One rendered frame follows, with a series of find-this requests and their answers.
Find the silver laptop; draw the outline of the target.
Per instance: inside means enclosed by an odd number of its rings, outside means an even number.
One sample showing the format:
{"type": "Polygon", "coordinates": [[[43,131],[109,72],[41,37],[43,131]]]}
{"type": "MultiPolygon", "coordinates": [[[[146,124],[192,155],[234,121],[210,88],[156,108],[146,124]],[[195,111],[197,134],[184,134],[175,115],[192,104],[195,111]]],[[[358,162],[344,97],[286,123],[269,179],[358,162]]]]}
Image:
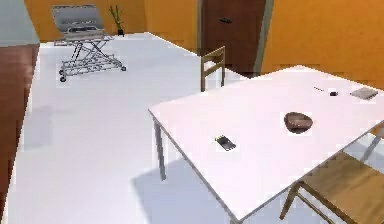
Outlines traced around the silver laptop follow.
{"type": "Polygon", "coordinates": [[[104,34],[103,21],[94,4],[54,5],[51,12],[56,28],[67,37],[104,34]]]}

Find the wooden chair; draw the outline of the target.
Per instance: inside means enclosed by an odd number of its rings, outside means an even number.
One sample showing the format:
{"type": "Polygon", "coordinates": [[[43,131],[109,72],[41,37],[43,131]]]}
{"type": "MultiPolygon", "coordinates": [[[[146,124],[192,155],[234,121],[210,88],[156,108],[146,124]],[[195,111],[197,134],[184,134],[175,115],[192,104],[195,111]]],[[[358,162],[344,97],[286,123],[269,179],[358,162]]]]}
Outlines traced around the wooden chair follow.
{"type": "Polygon", "coordinates": [[[222,46],[200,58],[200,91],[206,90],[205,78],[216,70],[221,69],[221,86],[225,84],[225,47],[222,46]],[[213,65],[206,68],[205,64],[212,62],[213,65]]]}
{"type": "Polygon", "coordinates": [[[279,218],[299,198],[328,224],[335,222],[299,193],[304,189],[346,224],[384,224],[384,173],[365,164],[384,137],[384,125],[361,159],[339,152],[290,188],[279,218]]]}

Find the white table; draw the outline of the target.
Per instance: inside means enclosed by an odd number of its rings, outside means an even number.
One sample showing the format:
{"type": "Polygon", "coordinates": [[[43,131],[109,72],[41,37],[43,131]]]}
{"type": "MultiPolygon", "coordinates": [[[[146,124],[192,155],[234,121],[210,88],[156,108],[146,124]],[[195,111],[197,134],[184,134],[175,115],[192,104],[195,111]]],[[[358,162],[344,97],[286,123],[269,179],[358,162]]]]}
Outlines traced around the white table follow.
{"type": "Polygon", "coordinates": [[[230,217],[241,224],[296,180],[384,123],[384,91],[370,100],[360,84],[294,66],[150,107],[158,137],[167,136],[230,217]],[[313,87],[325,90],[318,91],[313,87]],[[338,96],[330,96],[337,91],[338,96]],[[284,116],[312,127],[295,134],[284,116]],[[236,148],[225,151],[224,135],[236,148]]]}

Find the dark brown room door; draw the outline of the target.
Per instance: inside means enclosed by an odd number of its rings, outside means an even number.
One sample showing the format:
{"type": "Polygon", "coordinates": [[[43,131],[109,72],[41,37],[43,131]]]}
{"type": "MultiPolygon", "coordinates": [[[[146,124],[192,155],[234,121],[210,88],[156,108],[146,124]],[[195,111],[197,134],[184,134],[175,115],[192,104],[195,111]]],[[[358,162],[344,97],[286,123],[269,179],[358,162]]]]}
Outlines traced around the dark brown room door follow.
{"type": "Polygon", "coordinates": [[[245,77],[254,76],[266,0],[202,0],[201,54],[225,47],[225,65],[245,77]],[[232,20],[222,23],[220,18],[232,20]]]}

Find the brown bowl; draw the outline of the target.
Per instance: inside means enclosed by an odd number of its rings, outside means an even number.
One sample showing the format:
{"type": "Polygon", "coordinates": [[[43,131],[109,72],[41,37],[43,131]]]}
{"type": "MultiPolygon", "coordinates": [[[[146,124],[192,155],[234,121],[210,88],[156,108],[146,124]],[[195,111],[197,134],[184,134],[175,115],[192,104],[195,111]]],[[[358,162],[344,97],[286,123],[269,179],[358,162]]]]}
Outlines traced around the brown bowl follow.
{"type": "Polygon", "coordinates": [[[313,120],[303,113],[289,112],[284,116],[284,123],[291,133],[302,134],[312,127],[313,120]]]}

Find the grey metal folding stand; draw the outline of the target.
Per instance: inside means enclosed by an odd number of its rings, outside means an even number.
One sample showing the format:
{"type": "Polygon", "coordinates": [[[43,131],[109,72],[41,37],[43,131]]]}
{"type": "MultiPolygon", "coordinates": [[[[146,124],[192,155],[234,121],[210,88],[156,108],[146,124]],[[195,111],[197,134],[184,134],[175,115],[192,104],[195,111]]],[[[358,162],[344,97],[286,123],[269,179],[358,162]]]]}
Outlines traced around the grey metal folding stand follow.
{"type": "Polygon", "coordinates": [[[126,71],[127,67],[124,66],[114,54],[107,54],[103,51],[103,47],[112,40],[112,36],[104,35],[103,37],[93,39],[69,40],[62,38],[61,40],[55,41],[55,46],[71,46],[74,48],[71,58],[64,60],[58,71],[60,81],[65,82],[67,78],[71,76],[110,69],[126,71]]]}

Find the green house plant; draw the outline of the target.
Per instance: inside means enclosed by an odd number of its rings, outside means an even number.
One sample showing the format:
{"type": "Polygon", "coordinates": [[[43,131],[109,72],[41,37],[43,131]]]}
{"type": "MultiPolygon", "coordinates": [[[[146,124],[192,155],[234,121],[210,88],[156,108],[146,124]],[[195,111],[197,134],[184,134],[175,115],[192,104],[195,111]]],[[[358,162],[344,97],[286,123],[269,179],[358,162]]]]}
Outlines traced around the green house plant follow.
{"type": "Polygon", "coordinates": [[[117,34],[119,36],[123,36],[124,35],[124,30],[121,26],[122,24],[122,21],[120,19],[120,10],[119,10],[119,7],[117,5],[115,5],[114,7],[110,6],[109,7],[109,12],[111,13],[112,17],[113,17],[113,20],[116,24],[116,27],[117,27],[117,34]]]}

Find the grey book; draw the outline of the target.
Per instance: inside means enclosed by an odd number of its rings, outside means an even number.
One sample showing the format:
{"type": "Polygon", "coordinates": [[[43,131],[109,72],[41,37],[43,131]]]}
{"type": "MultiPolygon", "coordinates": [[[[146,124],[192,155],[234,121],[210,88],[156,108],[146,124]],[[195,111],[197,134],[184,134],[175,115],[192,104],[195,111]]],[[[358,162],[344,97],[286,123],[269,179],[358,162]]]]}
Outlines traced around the grey book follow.
{"type": "Polygon", "coordinates": [[[362,87],[350,93],[351,96],[357,97],[363,100],[370,100],[378,94],[377,90],[362,87]]]}

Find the brown cabinet with grey top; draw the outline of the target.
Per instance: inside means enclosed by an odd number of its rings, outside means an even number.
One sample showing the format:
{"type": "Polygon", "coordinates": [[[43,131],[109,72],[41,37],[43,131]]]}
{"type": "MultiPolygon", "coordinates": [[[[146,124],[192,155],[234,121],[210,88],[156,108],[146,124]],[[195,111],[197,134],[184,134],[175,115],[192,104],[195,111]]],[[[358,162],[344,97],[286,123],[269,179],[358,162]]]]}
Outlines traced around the brown cabinet with grey top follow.
{"type": "Polygon", "coordinates": [[[24,0],[0,0],[0,218],[39,48],[24,0]]]}

